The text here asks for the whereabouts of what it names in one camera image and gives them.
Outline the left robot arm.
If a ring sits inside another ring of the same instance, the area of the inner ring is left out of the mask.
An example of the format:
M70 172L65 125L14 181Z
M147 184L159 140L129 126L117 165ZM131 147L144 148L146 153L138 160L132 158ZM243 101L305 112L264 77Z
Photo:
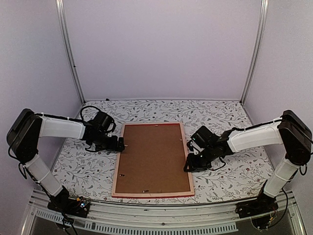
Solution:
M69 118L44 113L35 113L25 108L21 111L6 136L8 155L17 160L22 174L30 174L49 196L61 212L69 212L73 203L69 192L54 177L49 167L39 155L38 143L41 138L63 138L84 141L94 152L103 150L122 152L124 139L113 135L116 128L114 119L98 110L95 117Z

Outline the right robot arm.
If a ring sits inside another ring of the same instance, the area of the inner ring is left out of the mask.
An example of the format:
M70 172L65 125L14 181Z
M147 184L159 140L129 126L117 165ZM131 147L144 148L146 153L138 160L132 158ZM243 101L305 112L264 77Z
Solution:
M255 147L283 145L286 152L284 158L264 183L261 196L253 202L255 212L264 213L272 205L271 198L276 197L300 167L311 159L312 137L310 128L291 110L285 110L271 121L248 128L234 127L221 135L201 126L187 142L190 153L183 170L210 170L215 159Z

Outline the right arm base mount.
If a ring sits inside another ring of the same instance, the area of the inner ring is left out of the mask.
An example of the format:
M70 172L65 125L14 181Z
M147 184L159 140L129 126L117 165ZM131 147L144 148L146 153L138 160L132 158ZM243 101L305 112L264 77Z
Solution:
M277 216L278 204L276 198L263 193L256 199L236 204L235 212L239 218L250 218L254 228L268 229Z

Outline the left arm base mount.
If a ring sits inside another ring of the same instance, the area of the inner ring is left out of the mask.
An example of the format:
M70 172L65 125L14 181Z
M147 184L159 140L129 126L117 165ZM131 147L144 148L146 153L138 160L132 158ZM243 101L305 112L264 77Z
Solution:
M56 212L62 212L66 215L87 218L90 210L90 201L83 197L71 199L65 197L52 197L47 206L48 209Z

